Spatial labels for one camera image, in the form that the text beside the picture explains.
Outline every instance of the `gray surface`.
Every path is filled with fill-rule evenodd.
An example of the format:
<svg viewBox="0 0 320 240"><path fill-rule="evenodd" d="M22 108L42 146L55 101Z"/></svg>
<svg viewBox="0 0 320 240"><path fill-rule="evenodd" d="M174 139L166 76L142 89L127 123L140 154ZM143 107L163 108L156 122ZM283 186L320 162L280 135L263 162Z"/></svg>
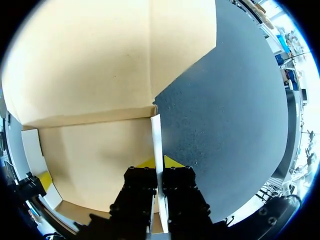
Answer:
<svg viewBox="0 0 320 240"><path fill-rule="evenodd" d="M163 152L193 166L220 221L271 177L287 143L287 98L263 35L239 8L216 1L217 47L155 100Z"/></svg>

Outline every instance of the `black mechanical part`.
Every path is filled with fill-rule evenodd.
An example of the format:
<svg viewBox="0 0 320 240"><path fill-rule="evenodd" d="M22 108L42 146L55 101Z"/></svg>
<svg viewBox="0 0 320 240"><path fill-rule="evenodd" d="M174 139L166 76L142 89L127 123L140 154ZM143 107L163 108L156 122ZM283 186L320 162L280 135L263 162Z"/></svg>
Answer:
<svg viewBox="0 0 320 240"><path fill-rule="evenodd" d="M90 215L88 226L76 224L77 240L145 240L151 235L157 174L153 168L129 167L109 219Z"/></svg>
<svg viewBox="0 0 320 240"><path fill-rule="evenodd" d="M297 207L288 197L274 197L255 213L229 227L226 220L212 223L206 203L191 167L171 167L163 171L163 192L167 198L171 240L267 240L274 239ZM130 167L114 204L110 219L90 215L88 226L76 224L77 240L145 240L152 229L154 197L157 188L155 169Z"/></svg>
<svg viewBox="0 0 320 240"><path fill-rule="evenodd" d="M162 177L171 239L212 239L210 206L197 187L194 170L189 166L165 168Z"/></svg>
<svg viewBox="0 0 320 240"><path fill-rule="evenodd" d="M24 220L25 224L27 224L27 226L35 232L35 236L37 238L40 237L40 233L37 230L38 224L29 214L29 207L26 204L26 201L31 201L39 195L41 195L42 197L46 195L46 191L42 186L39 178L33 176L31 172L28 172L26 174L26 178L18 181L17 184L14 181L11 181L11 183L8 184L8 188L15 196L14 198L12 198L12 204L14 204L14 206L17 206L18 214Z"/></svg>
<svg viewBox="0 0 320 240"><path fill-rule="evenodd" d="M228 228L226 239L274 239L297 210L286 197L274 197L255 213Z"/></svg>
<svg viewBox="0 0 320 240"><path fill-rule="evenodd" d="M25 203L38 195L44 197L47 193L42 186L40 179L33 176L31 172L26 174L26 178L20 180L18 184L12 182L9 188L18 196L19 200Z"/></svg>

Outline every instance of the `cardboard flap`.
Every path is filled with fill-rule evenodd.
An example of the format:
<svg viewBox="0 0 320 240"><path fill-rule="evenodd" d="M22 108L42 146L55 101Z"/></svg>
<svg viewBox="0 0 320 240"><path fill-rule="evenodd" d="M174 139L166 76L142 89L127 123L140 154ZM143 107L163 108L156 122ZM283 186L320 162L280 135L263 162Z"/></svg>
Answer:
<svg viewBox="0 0 320 240"><path fill-rule="evenodd" d="M213 0L45 1L8 53L7 109L31 126L150 106L215 45Z"/></svg>
<svg viewBox="0 0 320 240"><path fill-rule="evenodd" d="M79 124L93 124L111 121L120 121L128 119L139 119L153 117L157 114L157 106L146 106L141 108L116 109L107 112L89 113L76 116L52 116L34 122L29 122L30 127L50 128L63 127Z"/></svg>

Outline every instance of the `cable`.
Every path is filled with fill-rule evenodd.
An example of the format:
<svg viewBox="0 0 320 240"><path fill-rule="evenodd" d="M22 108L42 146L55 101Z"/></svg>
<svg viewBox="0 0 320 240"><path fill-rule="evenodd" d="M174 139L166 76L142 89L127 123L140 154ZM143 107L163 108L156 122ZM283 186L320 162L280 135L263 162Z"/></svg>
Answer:
<svg viewBox="0 0 320 240"><path fill-rule="evenodd" d="M291 194L291 195L289 195L289 196L287 196L286 198L288 198L288 199L290 199L290 198L295 198L296 200L298 200L298 202L299 202L299 208L301 209L301 207L302 207L302 200L301 200L301 198L298 196L298 195L296 195L296 194Z"/></svg>

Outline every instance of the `screw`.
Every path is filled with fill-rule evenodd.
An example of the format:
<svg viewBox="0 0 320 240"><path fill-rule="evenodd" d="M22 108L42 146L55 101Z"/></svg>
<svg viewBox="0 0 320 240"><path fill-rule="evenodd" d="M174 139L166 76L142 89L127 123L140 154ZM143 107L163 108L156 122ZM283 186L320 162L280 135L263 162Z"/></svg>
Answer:
<svg viewBox="0 0 320 240"><path fill-rule="evenodd" d="M265 215L267 215L267 213L268 213L268 210L265 208L265 207L262 207L262 208L260 208L259 209L259 215L261 215L261 216L265 216Z"/></svg>
<svg viewBox="0 0 320 240"><path fill-rule="evenodd" d="M204 212L209 212L210 211L210 205L209 204L205 204L202 206L202 211Z"/></svg>
<svg viewBox="0 0 320 240"><path fill-rule="evenodd" d="M276 223L277 223L277 219L274 216L271 216L268 218L269 225L274 226L274 225L276 225Z"/></svg>
<svg viewBox="0 0 320 240"><path fill-rule="evenodd" d="M119 211L119 206L117 204L111 204L110 205L110 210L111 211Z"/></svg>

